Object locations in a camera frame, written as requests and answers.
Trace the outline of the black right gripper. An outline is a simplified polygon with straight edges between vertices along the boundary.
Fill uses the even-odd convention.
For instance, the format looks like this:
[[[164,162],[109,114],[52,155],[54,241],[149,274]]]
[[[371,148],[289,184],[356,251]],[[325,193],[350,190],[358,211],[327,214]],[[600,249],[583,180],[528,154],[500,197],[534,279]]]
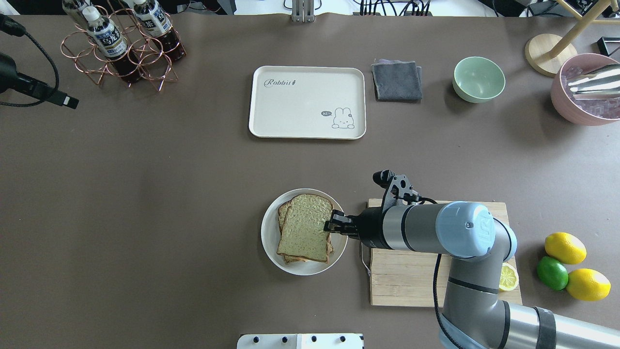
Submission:
[[[346,216],[344,212],[332,210],[331,222],[324,223],[324,231],[349,236],[361,241],[366,247],[386,248],[380,207],[366,208],[357,216]]]

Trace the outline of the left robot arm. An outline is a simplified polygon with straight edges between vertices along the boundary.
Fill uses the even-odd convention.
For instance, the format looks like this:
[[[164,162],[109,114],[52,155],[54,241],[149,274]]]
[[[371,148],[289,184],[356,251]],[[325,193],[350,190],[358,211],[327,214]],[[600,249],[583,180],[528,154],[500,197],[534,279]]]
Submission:
[[[13,89],[17,82],[17,64],[9,55],[0,53],[0,93]]]

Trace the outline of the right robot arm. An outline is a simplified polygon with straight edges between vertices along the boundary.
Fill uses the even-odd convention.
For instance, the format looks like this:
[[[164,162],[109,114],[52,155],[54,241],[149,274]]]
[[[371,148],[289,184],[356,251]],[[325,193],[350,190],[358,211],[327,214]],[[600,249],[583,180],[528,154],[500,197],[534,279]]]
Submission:
[[[483,204],[456,201],[366,208],[358,216],[333,210],[324,230],[371,248],[451,256],[443,311],[447,348],[617,349],[619,331],[500,300],[502,264],[514,256],[513,230]]]

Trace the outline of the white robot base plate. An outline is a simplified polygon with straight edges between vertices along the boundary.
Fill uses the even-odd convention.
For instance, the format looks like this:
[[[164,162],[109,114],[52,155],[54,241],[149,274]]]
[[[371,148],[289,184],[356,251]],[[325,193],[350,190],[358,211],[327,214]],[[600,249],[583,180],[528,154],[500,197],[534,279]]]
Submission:
[[[237,341],[237,349],[363,349],[360,333],[273,333],[246,334]]]

